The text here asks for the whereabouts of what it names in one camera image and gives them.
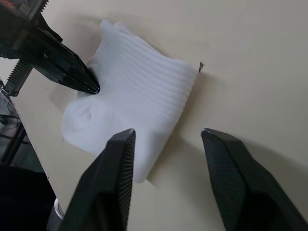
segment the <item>white fabric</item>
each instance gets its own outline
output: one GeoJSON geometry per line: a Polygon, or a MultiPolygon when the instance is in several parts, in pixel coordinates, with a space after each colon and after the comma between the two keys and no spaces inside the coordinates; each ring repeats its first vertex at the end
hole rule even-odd
{"type": "Polygon", "coordinates": [[[101,86],[66,108],[64,139],[94,156],[116,133],[136,130],[134,181],[145,181],[183,111],[197,70],[167,58],[124,24],[102,22],[103,41],[88,67],[101,86]]]}

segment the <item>small debris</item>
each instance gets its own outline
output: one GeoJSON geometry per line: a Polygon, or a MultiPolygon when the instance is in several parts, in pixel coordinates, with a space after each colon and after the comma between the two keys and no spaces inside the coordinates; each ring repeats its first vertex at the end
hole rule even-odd
{"type": "Polygon", "coordinates": [[[200,62],[200,66],[199,66],[199,72],[202,71],[202,68],[204,67],[204,64],[202,62],[200,62]]]}

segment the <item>black cable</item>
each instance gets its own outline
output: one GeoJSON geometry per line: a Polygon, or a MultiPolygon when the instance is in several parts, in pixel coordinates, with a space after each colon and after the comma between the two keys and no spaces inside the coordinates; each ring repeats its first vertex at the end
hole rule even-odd
{"type": "Polygon", "coordinates": [[[14,129],[14,128],[16,128],[17,126],[18,126],[18,124],[19,124],[19,119],[17,118],[17,116],[10,110],[10,108],[9,108],[9,104],[10,104],[11,102],[10,101],[8,101],[8,103],[7,103],[7,108],[8,108],[8,110],[9,110],[9,112],[13,115],[13,118],[15,118],[16,119],[16,125],[14,126],[14,127],[12,127],[12,128],[3,128],[4,130],[11,130],[11,129],[14,129]]]}
{"type": "Polygon", "coordinates": [[[13,115],[13,116],[15,116],[16,118],[17,118],[17,116],[10,110],[10,108],[9,108],[9,104],[11,103],[11,101],[8,101],[8,104],[7,104],[7,108],[8,108],[8,110],[9,110],[9,112],[13,115]]]}

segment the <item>beige table surface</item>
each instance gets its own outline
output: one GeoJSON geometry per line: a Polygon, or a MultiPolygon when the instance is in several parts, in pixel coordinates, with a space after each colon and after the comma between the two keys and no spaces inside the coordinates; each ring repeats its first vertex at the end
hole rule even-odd
{"type": "MultiPolygon", "coordinates": [[[[51,0],[46,21],[85,62],[100,45],[100,21],[109,19],[163,54],[205,64],[149,181],[134,184],[129,230],[224,230],[203,127],[243,139],[308,219],[307,9],[306,0],[51,0]]],[[[0,60],[4,81],[12,65],[0,60]]],[[[74,94],[33,71],[13,99],[64,209],[94,160],[61,136],[74,94]]]]}

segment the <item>white sock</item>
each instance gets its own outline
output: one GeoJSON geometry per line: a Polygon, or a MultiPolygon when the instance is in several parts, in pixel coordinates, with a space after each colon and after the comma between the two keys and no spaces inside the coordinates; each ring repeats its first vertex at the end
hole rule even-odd
{"type": "Polygon", "coordinates": [[[103,41],[89,68],[97,95],[79,94],[66,108],[64,139],[98,156],[116,133],[134,128],[134,181],[145,181],[179,120],[194,84],[192,65],[165,57],[124,24],[102,22],[103,41]]]}

